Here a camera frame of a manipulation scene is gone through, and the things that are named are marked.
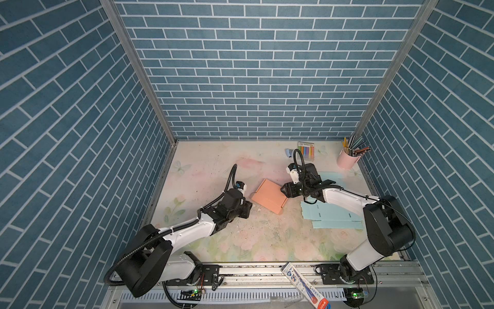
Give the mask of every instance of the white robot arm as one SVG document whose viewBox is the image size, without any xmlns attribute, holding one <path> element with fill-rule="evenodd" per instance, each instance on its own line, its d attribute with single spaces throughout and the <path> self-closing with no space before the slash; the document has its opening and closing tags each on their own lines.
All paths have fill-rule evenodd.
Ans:
<svg viewBox="0 0 494 309">
<path fill-rule="evenodd" d="M 296 162 L 299 154 L 302 165 Z M 362 270 L 372 263 L 392 255 L 415 239 L 415 229 L 404 215 L 399 202 L 390 195 L 377 197 L 352 192 L 332 180 L 321 180 L 314 164 L 305 164 L 298 149 L 294 163 L 287 167 L 292 182 L 283 185 L 286 197 L 311 196 L 322 202 L 336 204 L 365 219 L 367 239 L 340 260 L 340 275 L 347 282 L 355 281 Z"/>
<path fill-rule="evenodd" d="M 230 180 L 235 179 L 236 168 L 235 164 L 223 193 L 198 209 L 193 220 L 160 229 L 151 224 L 143 226 L 129 241 L 120 259 L 107 271 L 105 283 L 126 285 L 134 297 L 144 295 L 162 281 L 185 279 L 195 284 L 202 264 L 192 253 L 179 250 L 197 239 L 221 231 L 236 217 L 249 217 L 252 203 L 244 197 L 246 185 L 237 181 L 233 188 L 228 189 Z M 121 281 L 111 279 L 114 271 Z"/>
</svg>

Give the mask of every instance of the blue brick wall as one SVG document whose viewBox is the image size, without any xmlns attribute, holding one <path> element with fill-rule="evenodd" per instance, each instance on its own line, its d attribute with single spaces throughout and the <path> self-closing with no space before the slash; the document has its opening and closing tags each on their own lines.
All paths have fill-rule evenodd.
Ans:
<svg viewBox="0 0 494 309">
<path fill-rule="evenodd" d="M 340 139 L 422 0 L 197 2 L 117 1 L 179 139 Z"/>
<path fill-rule="evenodd" d="M 0 1 L 0 308 L 93 308 L 169 148 L 98 0 Z"/>
<path fill-rule="evenodd" d="M 364 135 L 445 308 L 492 308 L 494 1 L 439 0 Z"/>
</svg>

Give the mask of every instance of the table surface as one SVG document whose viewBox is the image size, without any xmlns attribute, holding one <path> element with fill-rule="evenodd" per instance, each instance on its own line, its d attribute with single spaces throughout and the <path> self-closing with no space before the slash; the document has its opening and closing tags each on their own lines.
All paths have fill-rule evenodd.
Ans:
<svg viewBox="0 0 494 309">
<path fill-rule="evenodd" d="M 181 141 L 156 205 L 152 224 L 177 225 L 195 217 L 197 209 L 212 201 L 225 187 L 237 164 L 235 180 L 247 185 L 246 198 L 267 178 L 279 185 L 291 181 L 286 172 L 293 162 L 285 148 L 294 141 Z M 314 165 L 319 172 L 341 173 L 346 188 L 370 194 L 358 167 L 346 171 L 336 165 L 341 142 L 315 142 Z M 202 262 L 334 261 L 366 238 L 365 230 L 312 228 L 302 217 L 301 197 L 289 199 L 277 215 L 253 204 L 248 219 L 236 218 L 211 237 L 184 249 Z M 395 253 L 391 259 L 398 260 Z"/>
</svg>

